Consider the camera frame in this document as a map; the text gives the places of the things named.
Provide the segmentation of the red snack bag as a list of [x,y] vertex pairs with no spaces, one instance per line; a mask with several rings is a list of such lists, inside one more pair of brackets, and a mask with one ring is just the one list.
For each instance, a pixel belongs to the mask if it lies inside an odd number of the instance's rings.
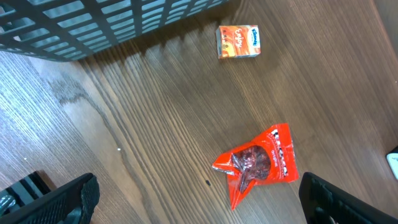
[[253,140],[221,154],[212,168],[227,175],[231,209],[255,185],[290,183],[299,179],[290,128],[275,124]]

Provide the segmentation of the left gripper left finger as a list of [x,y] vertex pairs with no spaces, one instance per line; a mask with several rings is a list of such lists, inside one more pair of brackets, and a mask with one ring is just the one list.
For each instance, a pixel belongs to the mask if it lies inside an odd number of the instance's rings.
[[86,173],[16,212],[1,216],[1,224],[89,223],[99,199],[97,178]]

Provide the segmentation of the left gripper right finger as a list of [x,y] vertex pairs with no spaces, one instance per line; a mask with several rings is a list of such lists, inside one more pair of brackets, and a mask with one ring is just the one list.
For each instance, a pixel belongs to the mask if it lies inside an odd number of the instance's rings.
[[298,194],[307,223],[397,224],[396,218],[311,172],[303,174]]

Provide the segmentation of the orange tissue pack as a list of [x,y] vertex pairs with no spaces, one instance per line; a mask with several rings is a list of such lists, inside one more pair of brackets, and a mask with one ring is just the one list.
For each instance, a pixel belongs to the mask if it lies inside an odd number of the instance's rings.
[[256,57],[261,53],[257,25],[219,26],[215,34],[218,58]]

